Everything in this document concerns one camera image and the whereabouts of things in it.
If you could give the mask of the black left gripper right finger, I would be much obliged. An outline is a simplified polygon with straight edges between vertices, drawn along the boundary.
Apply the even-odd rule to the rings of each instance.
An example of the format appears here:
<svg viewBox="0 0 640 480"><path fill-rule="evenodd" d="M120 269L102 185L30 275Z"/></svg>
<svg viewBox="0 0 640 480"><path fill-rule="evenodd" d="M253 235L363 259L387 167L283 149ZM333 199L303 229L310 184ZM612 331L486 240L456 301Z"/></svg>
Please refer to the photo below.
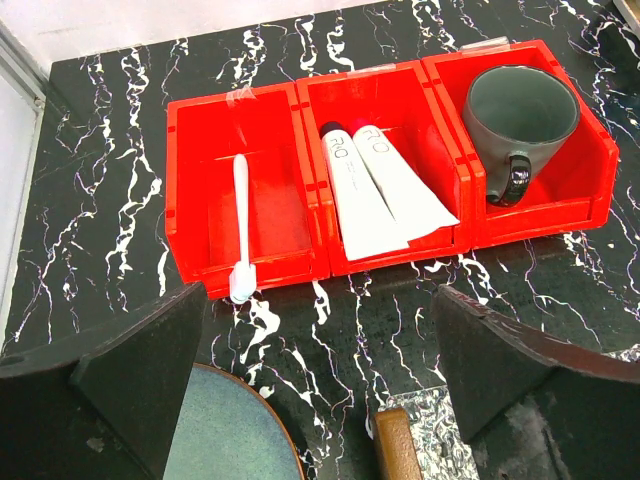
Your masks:
<svg viewBox="0 0 640 480"><path fill-rule="evenodd" d="M431 317L480 478L638 478L638 364L561 341L447 285Z"/></svg>

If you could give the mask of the dark grey mug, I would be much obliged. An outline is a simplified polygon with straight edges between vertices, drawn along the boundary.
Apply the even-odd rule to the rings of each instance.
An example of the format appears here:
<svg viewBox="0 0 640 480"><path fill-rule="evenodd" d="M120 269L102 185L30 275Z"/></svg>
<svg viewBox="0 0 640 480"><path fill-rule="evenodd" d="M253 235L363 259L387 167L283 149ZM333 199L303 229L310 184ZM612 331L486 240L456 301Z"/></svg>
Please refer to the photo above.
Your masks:
<svg viewBox="0 0 640 480"><path fill-rule="evenodd" d="M503 65L476 76L462 119L485 169L487 202L519 203L580 118L576 94L544 70Z"/></svg>

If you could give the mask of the white toothpaste tube dark cap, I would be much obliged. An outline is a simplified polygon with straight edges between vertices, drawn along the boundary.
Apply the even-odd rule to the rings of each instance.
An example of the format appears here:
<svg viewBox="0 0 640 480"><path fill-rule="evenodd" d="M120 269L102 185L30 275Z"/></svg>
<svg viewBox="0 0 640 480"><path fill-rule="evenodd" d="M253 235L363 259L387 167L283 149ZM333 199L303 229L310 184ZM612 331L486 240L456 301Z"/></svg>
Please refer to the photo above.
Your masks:
<svg viewBox="0 0 640 480"><path fill-rule="evenodd" d="M349 133L336 121L322 125L319 133L346 258L356 261L408 248Z"/></svg>

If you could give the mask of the red bin with toothbrush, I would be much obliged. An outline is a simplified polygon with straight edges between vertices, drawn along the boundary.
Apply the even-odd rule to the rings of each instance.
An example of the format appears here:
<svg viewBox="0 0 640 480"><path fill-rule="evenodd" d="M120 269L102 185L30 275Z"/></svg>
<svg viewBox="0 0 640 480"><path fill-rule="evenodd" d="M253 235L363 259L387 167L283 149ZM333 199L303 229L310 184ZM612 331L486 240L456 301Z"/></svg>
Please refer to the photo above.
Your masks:
<svg viewBox="0 0 640 480"><path fill-rule="evenodd" d="M212 299L249 265L260 290L326 279L320 202L291 82L172 101L165 231L181 279Z"/></svg>

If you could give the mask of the red bin with mug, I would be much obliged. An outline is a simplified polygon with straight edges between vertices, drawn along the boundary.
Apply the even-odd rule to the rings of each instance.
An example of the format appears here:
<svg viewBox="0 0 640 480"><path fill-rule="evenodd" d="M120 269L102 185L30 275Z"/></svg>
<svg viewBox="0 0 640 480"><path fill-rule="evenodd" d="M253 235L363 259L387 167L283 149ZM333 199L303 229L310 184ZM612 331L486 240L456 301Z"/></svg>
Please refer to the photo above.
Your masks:
<svg viewBox="0 0 640 480"><path fill-rule="evenodd" d="M478 47L421 60L450 133L472 173L471 246L492 247L543 235L598 228L607 222L619 149L586 104L576 132L532 181L516 206L486 200L487 174L463 123L463 107L476 76L501 65L544 70L571 82L542 40Z"/></svg>

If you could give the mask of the blue-grey ceramic plate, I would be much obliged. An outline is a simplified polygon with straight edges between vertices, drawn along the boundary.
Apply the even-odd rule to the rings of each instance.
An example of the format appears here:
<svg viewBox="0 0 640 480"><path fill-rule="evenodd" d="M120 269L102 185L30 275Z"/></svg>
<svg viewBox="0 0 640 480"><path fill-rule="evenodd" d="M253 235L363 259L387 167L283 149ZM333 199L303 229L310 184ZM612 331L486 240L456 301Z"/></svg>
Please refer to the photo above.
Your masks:
<svg viewBox="0 0 640 480"><path fill-rule="evenodd" d="M302 479L295 445L265 399L242 380L196 364L174 432L166 479Z"/></svg>

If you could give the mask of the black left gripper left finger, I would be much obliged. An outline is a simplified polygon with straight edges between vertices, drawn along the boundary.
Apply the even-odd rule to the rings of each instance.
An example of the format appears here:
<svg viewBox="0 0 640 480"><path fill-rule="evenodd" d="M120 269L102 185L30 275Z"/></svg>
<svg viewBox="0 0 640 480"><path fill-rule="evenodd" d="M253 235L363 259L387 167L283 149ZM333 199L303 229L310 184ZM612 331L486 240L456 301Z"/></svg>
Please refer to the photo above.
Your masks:
<svg viewBox="0 0 640 480"><path fill-rule="evenodd" d="M186 285L2 358L2 478L162 478L206 307Z"/></svg>

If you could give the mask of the white toothpaste tube red cap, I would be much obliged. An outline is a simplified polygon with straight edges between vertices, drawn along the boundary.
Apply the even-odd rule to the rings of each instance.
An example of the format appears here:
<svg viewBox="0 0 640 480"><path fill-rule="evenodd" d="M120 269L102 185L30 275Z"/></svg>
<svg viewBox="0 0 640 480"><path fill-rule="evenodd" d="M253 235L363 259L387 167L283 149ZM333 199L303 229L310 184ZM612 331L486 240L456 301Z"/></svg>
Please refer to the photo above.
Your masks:
<svg viewBox="0 0 640 480"><path fill-rule="evenodd" d="M352 128L354 144L407 241L459 224L380 128L365 120Z"/></svg>

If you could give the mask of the red bin with toothpaste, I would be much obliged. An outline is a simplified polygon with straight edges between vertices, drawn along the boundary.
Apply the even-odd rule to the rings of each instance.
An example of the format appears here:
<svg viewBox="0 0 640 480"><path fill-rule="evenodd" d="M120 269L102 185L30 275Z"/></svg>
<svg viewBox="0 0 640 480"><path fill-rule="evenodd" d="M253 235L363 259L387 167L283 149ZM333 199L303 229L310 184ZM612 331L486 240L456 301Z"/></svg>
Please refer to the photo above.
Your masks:
<svg viewBox="0 0 640 480"><path fill-rule="evenodd" d="M320 201L321 231L331 273L342 276L410 261L463 254L470 250L474 192L472 175L438 105L420 61L388 69L328 74L296 81L308 151ZM321 127L344 127L365 120L380 128L409 166L459 224L412 240L405 250L350 261L345 255L321 147Z"/></svg>

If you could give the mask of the white toothbrush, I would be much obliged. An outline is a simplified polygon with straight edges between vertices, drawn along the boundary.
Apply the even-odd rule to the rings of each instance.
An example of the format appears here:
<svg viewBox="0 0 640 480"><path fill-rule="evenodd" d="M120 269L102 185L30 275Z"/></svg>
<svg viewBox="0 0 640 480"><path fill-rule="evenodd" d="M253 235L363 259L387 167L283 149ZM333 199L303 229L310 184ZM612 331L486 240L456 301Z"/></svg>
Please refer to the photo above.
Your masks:
<svg viewBox="0 0 640 480"><path fill-rule="evenodd" d="M233 176L240 259L229 276L229 287L232 302L242 305L257 288L256 267L250 262L249 254L249 169L242 154L234 158Z"/></svg>

